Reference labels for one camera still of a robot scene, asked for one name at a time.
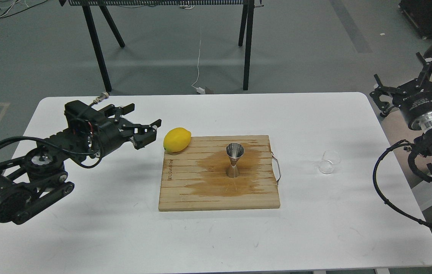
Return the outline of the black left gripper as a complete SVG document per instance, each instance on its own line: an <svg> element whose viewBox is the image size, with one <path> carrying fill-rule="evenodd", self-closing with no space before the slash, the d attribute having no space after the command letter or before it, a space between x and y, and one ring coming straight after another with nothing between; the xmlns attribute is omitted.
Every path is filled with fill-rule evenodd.
<svg viewBox="0 0 432 274"><path fill-rule="evenodd" d="M133 124L122 116L134 111L135 104L115 106L109 104L100 110L75 100L65 104L68 128L64 130L64 147L76 153L90 154L91 158L106 156L126 142L139 150L154 142L158 119L149 125Z"/></svg>

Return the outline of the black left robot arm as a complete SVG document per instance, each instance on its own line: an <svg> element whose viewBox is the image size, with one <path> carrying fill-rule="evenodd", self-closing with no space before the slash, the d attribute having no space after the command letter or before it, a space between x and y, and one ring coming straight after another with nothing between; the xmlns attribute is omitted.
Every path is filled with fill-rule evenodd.
<svg viewBox="0 0 432 274"><path fill-rule="evenodd" d="M70 194L75 184L68 182L64 162L71 159L83 168L83 161L105 156L131 142L135 149L154 142L158 119L149 125L131 123L125 114L134 104L101 110L79 100L65 104L68 127L48 138L9 137L0 141L0 150L16 142L31 140L36 147L24 156L0 162L0 223L23 224Z"/></svg>

